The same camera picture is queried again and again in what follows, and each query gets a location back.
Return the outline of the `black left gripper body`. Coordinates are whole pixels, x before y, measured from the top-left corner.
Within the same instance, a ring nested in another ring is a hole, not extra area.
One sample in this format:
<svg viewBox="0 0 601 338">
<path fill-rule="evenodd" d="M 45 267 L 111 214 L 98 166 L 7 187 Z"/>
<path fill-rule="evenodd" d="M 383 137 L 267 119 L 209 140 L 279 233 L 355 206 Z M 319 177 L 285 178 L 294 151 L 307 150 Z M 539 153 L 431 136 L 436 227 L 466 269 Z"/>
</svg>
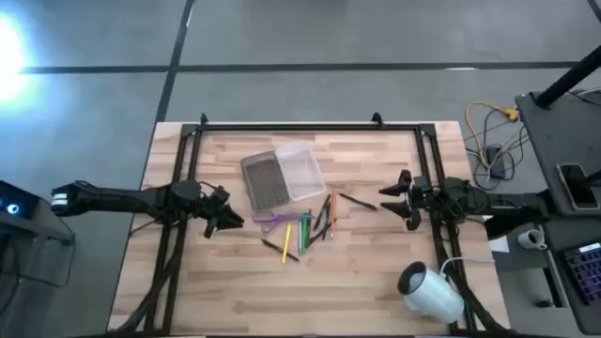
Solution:
<svg viewBox="0 0 601 338">
<path fill-rule="evenodd" d="M 225 218 L 222 214 L 222 207 L 226 204 L 229 198 L 229 193 L 223 186 L 217 186 L 210 195 L 204 195 L 200 199 L 200 205 L 196 210 L 196 217 L 207 221 L 204 231 L 204 237 L 211 237 L 218 230 L 218 221 Z"/>
</svg>

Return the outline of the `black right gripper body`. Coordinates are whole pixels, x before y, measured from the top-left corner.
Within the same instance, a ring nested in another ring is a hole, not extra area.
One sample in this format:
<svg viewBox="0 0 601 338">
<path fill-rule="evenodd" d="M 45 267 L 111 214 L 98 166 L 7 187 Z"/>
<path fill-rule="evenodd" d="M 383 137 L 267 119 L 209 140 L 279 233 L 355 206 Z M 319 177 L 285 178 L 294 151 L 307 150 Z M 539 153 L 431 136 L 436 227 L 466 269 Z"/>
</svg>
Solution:
<svg viewBox="0 0 601 338">
<path fill-rule="evenodd" d="M 421 221 L 420 211 L 429 211 L 434 202 L 432 197 L 432 185 L 426 177 L 415 177 L 413 185 L 408 192 L 409 218 L 406 221 L 409 231 L 416 230 Z"/>
</svg>

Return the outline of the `purple handled scissors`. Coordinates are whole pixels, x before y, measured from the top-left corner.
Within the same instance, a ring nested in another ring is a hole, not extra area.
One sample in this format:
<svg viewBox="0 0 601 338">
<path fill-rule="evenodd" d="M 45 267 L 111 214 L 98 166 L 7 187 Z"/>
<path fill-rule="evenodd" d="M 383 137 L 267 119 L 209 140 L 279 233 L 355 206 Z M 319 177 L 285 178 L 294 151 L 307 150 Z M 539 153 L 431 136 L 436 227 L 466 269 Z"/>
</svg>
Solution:
<svg viewBox="0 0 601 338">
<path fill-rule="evenodd" d="M 274 214 L 269 212 L 254 215 L 253 222 L 261 227 L 261 231 L 264 235 L 269 235 L 276 230 L 281 223 L 298 223 L 313 218 L 314 216 L 311 214 Z"/>
</svg>

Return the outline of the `black pen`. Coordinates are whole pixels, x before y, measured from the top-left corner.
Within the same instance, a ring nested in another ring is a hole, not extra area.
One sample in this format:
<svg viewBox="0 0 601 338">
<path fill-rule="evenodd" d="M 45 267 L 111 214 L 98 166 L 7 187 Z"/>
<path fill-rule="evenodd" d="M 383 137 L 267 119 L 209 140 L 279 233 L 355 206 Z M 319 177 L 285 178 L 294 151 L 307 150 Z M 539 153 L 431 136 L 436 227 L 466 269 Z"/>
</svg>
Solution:
<svg viewBox="0 0 601 338">
<path fill-rule="evenodd" d="M 363 201 L 361 201 L 359 199 L 356 199 L 356 198 L 354 198 L 354 197 L 352 197 L 352 196 L 350 196 L 348 194 L 340 192 L 340 193 L 338 193 L 338 195 L 341 196 L 342 198 L 346 199 L 347 201 L 350 201 L 350 202 L 352 202 L 352 203 L 354 203 L 356 205 L 359 205 L 359 206 L 362 206 L 362 207 L 366 207 L 366 208 L 368 208 L 370 210 L 378 210 L 378 207 L 376 207 L 376 206 L 374 206 L 374 205 L 372 205 L 370 203 L 363 202 Z"/>
<path fill-rule="evenodd" d="M 279 247 L 279 246 L 277 246 L 277 245 L 275 245 L 275 244 L 271 243 L 270 241 L 268 241 L 268 240 L 266 240 L 266 239 L 263 239 L 263 238 L 262 238 L 262 239 L 260 239 L 260 240 L 261 240 L 261 242 L 263 243 L 263 245 L 265 245 L 266 247 L 268 247 L 268 248 L 271 248 L 272 250 L 276 251 L 277 253 L 283 254 L 283 255 L 284 255 L 286 258 L 290 258 L 290 259 L 292 259 L 293 261 L 300 262 L 300 260 L 299 260 L 299 258 L 298 258 L 298 257 L 296 257 L 295 255 L 293 255 L 293 254 L 291 254 L 291 253 L 288 253 L 288 252 L 286 252 L 286 251 L 284 250 L 284 248 L 281 248 L 281 247 Z"/>
<path fill-rule="evenodd" d="M 310 237 L 307 247 L 310 247 L 312 244 L 314 244 L 318 239 L 324 240 L 325 237 L 328 235 L 328 233 L 331 230 L 331 223 L 326 223 L 324 225 L 324 227 L 314 236 Z"/>
<path fill-rule="evenodd" d="M 324 200 L 321 210 L 319 211 L 317 217 L 315 218 L 315 223 L 313 224 L 312 231 L 316 231 L 319 228 L 321 220 L 324 217 L 324 215 L 327 213 L 326 210 L 327 210 L 327 207 L 330 205 L 330 203 L 331 203 L 331 194 L 328 194 L 326 199 Z"/>
</svg>

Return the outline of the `clear plastic pencil box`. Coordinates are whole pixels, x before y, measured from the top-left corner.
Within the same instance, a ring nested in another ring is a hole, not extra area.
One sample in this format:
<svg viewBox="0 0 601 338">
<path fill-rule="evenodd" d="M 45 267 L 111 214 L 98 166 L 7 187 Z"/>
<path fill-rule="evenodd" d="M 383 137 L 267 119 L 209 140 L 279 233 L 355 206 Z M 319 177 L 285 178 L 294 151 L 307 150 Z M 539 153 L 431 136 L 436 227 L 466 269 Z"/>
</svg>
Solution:
<svg viewBox="0 0 601 338">
<path fill-rule="evenodd" d="M 243 158 L 241 172 L 254 211 L 281 207 L 290 201 L 284 176 L 274 151 Z"/>
</svg>

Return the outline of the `yellow pencil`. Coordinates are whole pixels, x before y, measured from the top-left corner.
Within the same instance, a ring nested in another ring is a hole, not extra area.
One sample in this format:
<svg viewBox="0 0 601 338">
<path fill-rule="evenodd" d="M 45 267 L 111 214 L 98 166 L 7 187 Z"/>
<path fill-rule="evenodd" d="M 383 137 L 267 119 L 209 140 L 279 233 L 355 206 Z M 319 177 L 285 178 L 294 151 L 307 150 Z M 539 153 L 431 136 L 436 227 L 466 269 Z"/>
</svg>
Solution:
<svg viewBox="0 0 601 338">
<path fill-rule="evenodd" d="M 287 259 L 291 232 L 292 232 L 292 224 L 288 223 L 286 225 L 286 231 L 285 231 L 285 243 L 284 243 L 283 253 L 282 253 L 282 264 L 285 264 L 286 259 Z"/>
</svg>

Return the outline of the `green marker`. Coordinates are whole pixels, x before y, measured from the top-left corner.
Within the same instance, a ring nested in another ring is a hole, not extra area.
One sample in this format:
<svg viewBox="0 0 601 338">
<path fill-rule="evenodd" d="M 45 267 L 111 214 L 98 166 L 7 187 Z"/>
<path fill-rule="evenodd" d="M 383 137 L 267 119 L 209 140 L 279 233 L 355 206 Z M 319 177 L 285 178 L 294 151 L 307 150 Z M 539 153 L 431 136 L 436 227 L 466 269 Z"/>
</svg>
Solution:
<svg viewBox="0 0 601 338">
<path fill-rule="evenodd" d="M 311 214 L 310 213 L 305 213 L 304 214 L 304 218 L 302 220 L 302 224 L 301 224 L 301 247 L 300 247 L 300 252 L 302 255 L 306 254 L 306 248 L 307 248 L 307 237 L 308 237 L 308 225 L 309 225 L 309 221 L 311 219 Z"/>
</svg>

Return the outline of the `clear plastic supply box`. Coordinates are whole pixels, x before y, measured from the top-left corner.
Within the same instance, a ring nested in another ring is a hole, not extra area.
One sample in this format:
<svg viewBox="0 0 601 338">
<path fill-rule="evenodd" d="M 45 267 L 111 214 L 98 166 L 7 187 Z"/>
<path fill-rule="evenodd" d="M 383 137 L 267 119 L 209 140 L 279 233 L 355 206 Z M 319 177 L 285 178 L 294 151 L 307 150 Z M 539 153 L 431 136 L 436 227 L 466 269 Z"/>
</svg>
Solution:
<svg viewBox="0 0 601 338">
<path fill-rule="evenodd" d="M 316 155 L 307 143 L 280 146 L 275 150 L 289 198 L 298 202 L 326 191 Z"/>
</svg>

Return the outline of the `black power adapter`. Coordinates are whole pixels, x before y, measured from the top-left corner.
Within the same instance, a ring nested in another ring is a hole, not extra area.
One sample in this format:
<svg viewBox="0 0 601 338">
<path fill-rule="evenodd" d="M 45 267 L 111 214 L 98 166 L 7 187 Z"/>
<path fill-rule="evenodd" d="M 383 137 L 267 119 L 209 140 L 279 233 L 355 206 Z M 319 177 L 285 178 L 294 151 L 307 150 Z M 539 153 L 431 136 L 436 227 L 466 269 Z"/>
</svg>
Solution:
<svg viewBox="0 0 601 338">
<path fill-rule="evenodd" d="M 488 176 L 494 179 L 505 179 L 505 164 L 502 157 L 500 145 L 487 146 L 485 148 Z"/>
</svg>

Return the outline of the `black desk leg bar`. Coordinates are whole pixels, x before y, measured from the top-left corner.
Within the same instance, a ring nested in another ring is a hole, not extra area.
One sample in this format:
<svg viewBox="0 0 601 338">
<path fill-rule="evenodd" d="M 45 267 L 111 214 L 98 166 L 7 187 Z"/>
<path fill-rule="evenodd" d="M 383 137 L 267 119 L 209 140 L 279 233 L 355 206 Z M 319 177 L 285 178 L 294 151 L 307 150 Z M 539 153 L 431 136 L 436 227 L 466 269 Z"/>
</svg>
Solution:
<svg viewBox="0 0 601 338">
<path fill-rule="evenodd" d="M 495 215 L 484 221 L 484 227 L 488 239 L 501 238 L 508 235 L 519 226 L 526 223 L 544 224 L 549 218 L 530 216 L 500 216 Z"/>
</svg>

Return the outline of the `white mug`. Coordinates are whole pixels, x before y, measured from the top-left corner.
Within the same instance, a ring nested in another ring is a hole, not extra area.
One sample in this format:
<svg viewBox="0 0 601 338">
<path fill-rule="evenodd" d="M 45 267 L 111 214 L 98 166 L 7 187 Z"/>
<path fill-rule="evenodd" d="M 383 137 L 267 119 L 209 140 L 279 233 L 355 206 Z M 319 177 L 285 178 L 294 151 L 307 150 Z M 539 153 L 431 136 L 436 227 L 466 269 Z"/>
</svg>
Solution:
<svg viewBox="0 0 601 338">
<path fill-rule="evenodd" d="M 544 251 L 547 249 L 545 234 L 538 229 L 522 232 L 517 237 L 518 244 L 526 250 Z"/>
</svg>

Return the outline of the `dark grey desk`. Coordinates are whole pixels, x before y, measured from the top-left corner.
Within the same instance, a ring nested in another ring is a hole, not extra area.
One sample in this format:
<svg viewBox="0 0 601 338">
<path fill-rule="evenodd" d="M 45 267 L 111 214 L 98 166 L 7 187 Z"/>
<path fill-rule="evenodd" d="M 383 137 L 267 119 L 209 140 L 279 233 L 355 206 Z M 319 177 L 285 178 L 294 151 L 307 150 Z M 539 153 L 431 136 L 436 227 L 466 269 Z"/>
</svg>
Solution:
<svg viewBox="0 0 601 338">
<path fill-rule="evenodd" d="M 576 163 L 587 175 L 601 171 L 601 107 L 571 95 L 548 109 L 536 106 L 532 95 L 516 97 L 516 105 L 547 184 L 547 196 L 559 214 L 544 228 L 569 307 L 582 333 L 601 335 L 601 302 L 583 302 L 562 259 L 567 249 L 601 242 L 601 208 L 573 209 L 557 170 L 559 164 Z M 593 192 L 601 205 L 601 187 Z"/>
</svg>

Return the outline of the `black smartphone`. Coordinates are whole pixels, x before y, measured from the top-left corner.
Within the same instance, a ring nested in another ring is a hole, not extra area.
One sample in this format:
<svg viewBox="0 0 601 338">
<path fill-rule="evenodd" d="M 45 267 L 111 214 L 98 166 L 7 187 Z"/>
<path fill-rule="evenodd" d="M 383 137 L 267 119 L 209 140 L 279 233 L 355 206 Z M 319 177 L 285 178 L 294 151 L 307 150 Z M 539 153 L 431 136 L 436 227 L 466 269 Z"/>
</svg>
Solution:
<svg viewBox="0 0 601 338">
<path fill-rule="evenodd" d="M 600 209 L 593 189 L 587 181 L 587 176 L 580 164 L 557 164 L 556 169 L 568 200 L 575 210 Z"/>
</svg>

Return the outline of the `black pole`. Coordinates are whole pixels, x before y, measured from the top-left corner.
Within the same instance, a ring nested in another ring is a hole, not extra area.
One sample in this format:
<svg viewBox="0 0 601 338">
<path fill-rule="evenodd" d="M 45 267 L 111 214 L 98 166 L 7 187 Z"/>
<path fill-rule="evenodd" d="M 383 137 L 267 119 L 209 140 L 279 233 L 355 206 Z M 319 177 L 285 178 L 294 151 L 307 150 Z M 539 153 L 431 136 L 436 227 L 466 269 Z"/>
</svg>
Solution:
<svg viewBox="0 0 601 338">
<path fill-rule="evenodd" d="M 559 80 L 535 97 L 540 108 L 547 108 L 570 89 L 591 75 L 601 66 L 601 45 L 568 70 Z"/>
</svg>

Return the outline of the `black device with blue light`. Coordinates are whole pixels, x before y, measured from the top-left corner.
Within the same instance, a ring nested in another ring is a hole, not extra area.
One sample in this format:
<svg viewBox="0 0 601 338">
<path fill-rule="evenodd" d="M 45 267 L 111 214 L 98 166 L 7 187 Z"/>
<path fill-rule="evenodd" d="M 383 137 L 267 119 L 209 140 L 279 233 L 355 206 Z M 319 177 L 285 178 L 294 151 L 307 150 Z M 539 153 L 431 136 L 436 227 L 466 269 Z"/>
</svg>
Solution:
<svg viewBox="0 0 601 338">
<path fill-rule="evenodd" d="M 38 235 L 34 220 L 39 200 L 37 195 L 0 180 L 0 235 Z"/>
</svg>

